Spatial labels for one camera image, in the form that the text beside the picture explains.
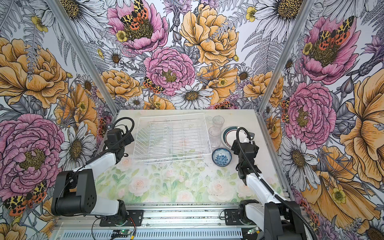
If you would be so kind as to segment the left aluminium corner post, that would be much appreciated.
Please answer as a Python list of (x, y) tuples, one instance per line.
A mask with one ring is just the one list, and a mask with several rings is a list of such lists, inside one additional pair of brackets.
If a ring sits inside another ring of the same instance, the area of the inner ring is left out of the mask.
[(59, 25), (63, 28), (65, 34), (69, 37), (69, 41), (79, 55), (82, 63), (85, 65), (89, 75), (94, 80), (98, 90), (100, 91), (102, 97), (104, 98), (106, 104), (110, 108), (112, 115), (117, 116), (119, 113), (119, 108), (115, 104), (113, 98), (111, 97), (109, 91), (107, 90), (106, 85), (104, 84), (99, 72), (97, 71), (96, 66), (91, 60), (90, 55), (88, 54), (85, 46), (82, 43), (81, 38), (79, 37), (76, 27), (71, 23), (69, 17), (67, 16), (65, 9), (61, 5), (60, 1), (48, 1), (48, 6), (53, 12)]

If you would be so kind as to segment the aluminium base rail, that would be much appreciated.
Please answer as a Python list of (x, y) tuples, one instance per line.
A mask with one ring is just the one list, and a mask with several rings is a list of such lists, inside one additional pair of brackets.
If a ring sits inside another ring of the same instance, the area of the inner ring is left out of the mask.
[[(224, 210), (239, 203), (129, 204), (126, 210), (144, 210), (140, 227), (100, 227), (101, 217), (61, 217), (54, 240), (264, 240), (256, 224), (226, 226)], [(115, 238), (113, 230), (133, 230), (130, 238)]]

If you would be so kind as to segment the aluminium corner post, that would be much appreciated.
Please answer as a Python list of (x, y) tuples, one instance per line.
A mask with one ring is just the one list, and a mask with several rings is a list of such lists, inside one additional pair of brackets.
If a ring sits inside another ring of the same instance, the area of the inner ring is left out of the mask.
[(79, 55), (82, 63), (85, 65), (89, 75), (94, 80), (98, 90), (100, 91), (102, 97), (104, 98), (106, 104), (110, 108), (112, 115), (117, 116), (119, 113), (119, 108), (115, 104), (113, 98), (111, 97), (109, 91), (107, 90), (106, 85), (104, 84), (99, 72), (97, 71), (96, 66), (91, 60), (90, 55), (88, 54), (85, 46), (82, 43), (81, 38), (79, 37), (76, 27), (71, 23), (69, 17), (67, 16), (65, 9), (61, 5), (60, 1), (48, 1), (48, 6), (53, 12), (59, 25), (63, 28), (65, 34), (69, 37), (69, 41)]
[(299, 11), (298, 18), (296, 19), (293, 29), (288, 35), (286, 44), (283, 48), (282, 53), (280, 54), (280, 57), (278, 59), (277, 65), (275, 69), (273, 70), (273, 74), (271, 76), (270, 84), (266, 88), (266, 92), (264, 93), (262, 100), (259, 104), (257, 113), (258, 115), (261, 115), (264, 109), (266, 108), (267, 103), (269, 102), (270, 97), (272, 96), (273, 90), (278, 84), (279, 78), (281, 76), (281, 72), (284, 68), (284, 65), (286, 61), (288, 60), (290, 56), (290, 52), (293, 49), (299, 34), (303, 30), (303, 28), (306, 25), (306, 21), (311, 13), (311, 10), (315, 4), (315, 1), (304, 1), (301, 7), (301, 10)]

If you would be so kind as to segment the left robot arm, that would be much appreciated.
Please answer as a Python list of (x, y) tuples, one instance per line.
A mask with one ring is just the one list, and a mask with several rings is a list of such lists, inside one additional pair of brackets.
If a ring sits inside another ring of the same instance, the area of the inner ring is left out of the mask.
[(124, 224), (128, 213), (122, 200), (99, 197), (95, 178), (124, 156), (125, 146), (132, 142), (130, 130), (115, 128), (107, 132), (106, 149), (82, 166), (58, 174), (51, 211), (55, 216), (96, 216), (116, 225)]

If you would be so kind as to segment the right aluminium corner post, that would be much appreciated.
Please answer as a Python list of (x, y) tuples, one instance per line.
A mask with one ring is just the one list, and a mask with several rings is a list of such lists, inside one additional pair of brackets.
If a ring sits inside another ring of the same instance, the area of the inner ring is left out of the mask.
[(257, 113), (258, 115), (261, 115), (264, 109), (266, 108), (267, 103), (269, 102), (270, 97), (272, 96), (273, 90), (278, 84), (279, 78), (281, 76), (281, 72), (284, 68), (284, 65), (286, 61), (288, 60), (290, 56), (290, 52), (293, 49), (299, 34), (303, 30), (303, 28), (306, 25), (306, 21), (311, 13), (311, 10), (315, 4), (315, 1), (304, 1), (301, 7), (301, 10), (299, 11), (298, 18), (296, 19), (293, 29), (288, 35), (286, 44), (283, 48), (282, 53), (280, 54), (280, 57), (278, 59), (277, 65), (275, 69), (273, 70), (273, 74), (271, 76), (270, 84), (266, 88), (266, 92), (264, 93), (262, 100), (259, 104)]

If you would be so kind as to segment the plate green red band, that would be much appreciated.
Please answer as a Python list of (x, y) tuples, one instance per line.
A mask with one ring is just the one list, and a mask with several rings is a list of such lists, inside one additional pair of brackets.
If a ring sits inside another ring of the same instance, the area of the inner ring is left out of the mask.
[(233, 142), (236, 140), (236, 132), (239, 127), (231, 126), (227, 127), (221, 132), (221, 141), (224, 147), (231, 149), (233, 146)]

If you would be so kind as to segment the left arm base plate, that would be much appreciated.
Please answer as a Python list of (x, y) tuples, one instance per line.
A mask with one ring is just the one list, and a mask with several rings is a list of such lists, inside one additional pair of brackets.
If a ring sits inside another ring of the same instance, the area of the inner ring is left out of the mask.
[(127, 210), (122, 216), (107, 216), (100, 221), (100, 227), (140, 227), (144, 210)]

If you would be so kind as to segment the green circuit board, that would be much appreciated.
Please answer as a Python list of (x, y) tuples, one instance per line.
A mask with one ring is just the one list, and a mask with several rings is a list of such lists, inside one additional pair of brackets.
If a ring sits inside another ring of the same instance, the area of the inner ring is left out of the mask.
[(111, 238), (130, 238), (132, 236), (132, 233), (134, 233), (133, 230), (127, 230), (127, 229), (122, 229), (122, 230), (113, 230)]

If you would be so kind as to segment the white wire dish rack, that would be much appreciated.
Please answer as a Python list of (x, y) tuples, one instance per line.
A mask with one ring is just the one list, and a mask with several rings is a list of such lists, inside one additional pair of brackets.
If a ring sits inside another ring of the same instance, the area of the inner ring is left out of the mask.
[(133, 161), (159, 164), (201, 160), (212, 153), (203, 113), (142, 117)]

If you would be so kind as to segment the white blue floral bowl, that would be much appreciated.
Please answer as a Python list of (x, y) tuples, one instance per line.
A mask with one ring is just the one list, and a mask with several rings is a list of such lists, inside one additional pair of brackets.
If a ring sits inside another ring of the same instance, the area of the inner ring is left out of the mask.
[(228, 149), (218, 148), (212, 153), (212, 160), (219, 167), (226, 167), (232, 161), (232, 154)]

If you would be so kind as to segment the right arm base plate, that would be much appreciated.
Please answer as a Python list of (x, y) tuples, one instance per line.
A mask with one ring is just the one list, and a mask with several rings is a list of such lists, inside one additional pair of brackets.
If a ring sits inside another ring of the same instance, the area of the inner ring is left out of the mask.
[(251, 220), (242, 217), (240, 211), (235, 209), (224, 210), (224, 221), (226, 226), (248, 226), (255, 224)]

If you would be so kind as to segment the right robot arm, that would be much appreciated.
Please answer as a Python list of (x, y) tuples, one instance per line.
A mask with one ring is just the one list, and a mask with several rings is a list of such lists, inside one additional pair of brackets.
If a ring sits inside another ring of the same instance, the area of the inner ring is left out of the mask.
[(240, 219), (252, 222), (263, 232), (265, 240), (306, 240), (307, 231), (300, 207), (287, 201), (268, 184), (255, 165), (259, 147), (235, 140), (232, 151), (239, 157), (239, 178), (257, 196), (257, 200), (241, 201)]

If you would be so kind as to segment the clear glass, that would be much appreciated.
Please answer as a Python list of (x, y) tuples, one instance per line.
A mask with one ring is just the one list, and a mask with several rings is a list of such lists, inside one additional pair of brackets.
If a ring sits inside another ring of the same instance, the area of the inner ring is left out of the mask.
[(209, 128), (210, 144), (212, 148), (219, 148), (221, 145), (221, 129), (213, 126)]
[(218, 128), (222, 128), (225, 123), (225, 119), (222, 116), (215, 116), (212, 119), (213, 125)]

